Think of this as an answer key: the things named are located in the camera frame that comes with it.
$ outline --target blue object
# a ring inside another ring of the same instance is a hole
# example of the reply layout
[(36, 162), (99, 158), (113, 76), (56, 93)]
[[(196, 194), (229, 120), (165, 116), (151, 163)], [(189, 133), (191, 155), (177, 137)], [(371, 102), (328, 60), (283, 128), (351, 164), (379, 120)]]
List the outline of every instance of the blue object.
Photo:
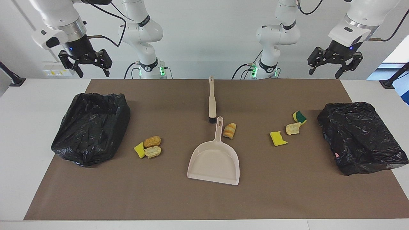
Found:
[(404, 93), (402, 96), (400, 96), (402, 98), (402, 100), (404, 102), (406, 102), (406, 104), (409, 105), (409, 91), (407, 91), (406, 93)]

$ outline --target bin covered with black bag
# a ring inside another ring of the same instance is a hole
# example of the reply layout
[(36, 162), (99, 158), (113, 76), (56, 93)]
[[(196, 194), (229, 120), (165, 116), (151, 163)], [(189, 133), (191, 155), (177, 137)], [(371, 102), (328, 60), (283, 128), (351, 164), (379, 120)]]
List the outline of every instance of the bin covered with black bag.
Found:
[(111, 159), (121, 144), (130, 118), (123, 94), (81, 93), (74, 97), (51, 149), (86, 167)]
[(366, 102), (327, 104), (318, 115), (324, 138), (345, 175), (394, 169), (408, 158)]

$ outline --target white table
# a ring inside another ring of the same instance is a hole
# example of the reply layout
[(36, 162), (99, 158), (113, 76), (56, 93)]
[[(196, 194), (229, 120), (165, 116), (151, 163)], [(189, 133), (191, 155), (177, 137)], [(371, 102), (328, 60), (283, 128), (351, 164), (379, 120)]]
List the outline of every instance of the white table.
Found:
[[(409, 229), (409, 219), (284, 219), (223, 221), (23, 221), (54, 156), (51, 142), (74, 95), (89, 79), (27, 79), (0, 97), (0, 229)], [(409, 107), (377, 81), (342, 80), (352, 101), (375, 108), (409, 153)], [(409, 166), (393, 169), (409, 197)]]

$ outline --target cable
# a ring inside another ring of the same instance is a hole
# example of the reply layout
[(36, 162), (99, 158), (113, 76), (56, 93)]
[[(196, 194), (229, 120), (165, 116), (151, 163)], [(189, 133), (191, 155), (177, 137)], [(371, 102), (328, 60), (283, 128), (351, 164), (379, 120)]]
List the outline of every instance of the cable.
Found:
[(249, 72), (249, 71), (251, 71), (251, 70), (244, 70), (243, 73), (241, 73), (240, 80), (243, 78), (243, 74), (244, 74), (244, 72), (246, 72), (246, 71)]
[(407, 73), (405, 73), (404, 75), (398, 77), (396, 80), (401, 79), (401, 78), (403, 78), (404, 76), (406, 76), (406, 75), (408, 75), (408, 74), (409, 74), (409, 72), (407, 72)]
[(127, 68), (126, 71), (125, 71), (124, 79), (126, 79), (126, 74), (128, 73), (129, 69), (130, 69), (133, 65), (135, 65), (135, 64), (136, 64), (136, 62), (132, 62), (132, 64), (130, 64), (130, 65), (128, 66), (128, 68)]
[(133, 79), (133, 70), (139, 70), (138, 67), (135, 67), (133, 69), (130, 70), (130, 77)]
[(122, 21), (124, 21), (124, 30), (122, 31), (122, 35), (121, 35), (121, 38), (119, 39), (118, 44), (116, 44), (116, 43), (115, 43), (114, 41), (112, 41), (111, 39), (109, 39), (109, 38), (107, 38), (107, 37), (105, 37), (105, 36), (102, 36), (102, 35), (88, 36), (88, 38), (105, 38), (105, 39), (107, 39), (108, 41), (112, 42), (116, 47), (119, 47), (120, 44), (121, 44), (121, 42), (122, 42), (122, 39), (124, 38), (125, 29), (126, 29), (126, 20), (123, 19), (123, 18), (121, 18), (121, 17), (119, 17), (118, 15), (115, 15), (115, 14), (113, 14), (113, 13), (110, 13), (110, 12), (108, 12), (108, 11), (106, 11), (106, 10), (104, 10), (104, 9), (102, 9), (102, 8), (100, 8), (100, 7), (98, 7), (98, 6), (96, 6), (94, 3), (91, 3), (89, 0), (85, 0), (85, 1), (88, 2), (88, 4), (92, 5), (93, 7), (99, 9), (100, 11), (102, 11), (102, 12), (104, 12), (104, 13), (106, 13), (106, 14), (109, 14), (109, 15), (111, 15), (111, 16), (114, 16), (114, 17), (116, 17), (116, 18), (119, 18), (119, 19), (121, 19)]
[(398, 32), (398, 29), (402, 25), (403, 21), (405, 20), (406, 16), (408, 15), (408, 13), (409, 13), (409, 9), (406, 11), (406, 14), (403, 16), (402, 20), (400, 21), (400, 23), (396, 27), (395, 31), (393, 32), (393, 34), (388, 39), (370, 38), (369, 40), (370, 41), (389, 41), (391, 38), (393, 38), (393, 36), (395, 36), (396, 32)]
[(128, 18), (127, 16), (125, 16), (125, 15), (117, 8), (117, 6), (114, 5), (114, 3), (111, 2), (111, 5), (112, 5), (115, 9), (117, 9), (117, 11), (118, 11), (122, 16), (124, 16), (125, 18), (127, 18), (127, 19), (133, 21), (132, 19), (130, 19), (130, 18)]
[(239, 66), (239, 67), (236, 69), (236, 71), (234, 72), (233, 77), (231, 77), (231, 79), (233, 80), (233, 79), (234, 79), (234, 76), (236, 75), (236, 73), (238, 72), (238, 70), (241, 69), (242, 67), (246, 66), (246, 65), (247, 65), (247, 64), (242, 64), (241, 66)]
[(171, 70), (169, 67), (164, 67), (163, 69), (164, 69), (164, 70), (169, 69), (169, 71), (171, 72), (171, 78), (173, 79), (172, 70)]
[(306, 12), (304, 12), (304, 11), (301, 9), (301, 5), (300, 5), (300, 2), (299, 2), (298, 0), (295, 1), (295, 4), (297, 4), (297, 7), (298, 7), (298, 9), (300, 10), (300, 12), (301, 12), (302, 14), (309, 15), (309, 14), (314, 13), (314, 12), (318, 9), (318, 7), (321, 5), (322, 1), (323, 1), (323, 0), (321, 0), (321, 1), (318, 3), (317, 7), (316, 7), (313, 11), (311, 11), (310, 13), (306, 13)]
[(260, 56), (260, 54), (261, 54), (262, 52), (263, 52), (263, 50), (261, 50), (260, 53), (258, 53), (256, 59), (253, 61), (254, 64), (256, 63), (257, 58)]

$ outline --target wall socket panel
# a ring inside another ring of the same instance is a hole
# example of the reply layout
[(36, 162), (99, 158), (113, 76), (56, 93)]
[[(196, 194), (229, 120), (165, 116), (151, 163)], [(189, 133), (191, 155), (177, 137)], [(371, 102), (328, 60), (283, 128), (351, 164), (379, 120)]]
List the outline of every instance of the wall socket panel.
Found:
[(65, 69), (63, 65), (49, 64), (43, 67), (43, 72), (47, 77), (73, 77), (75, 71)]

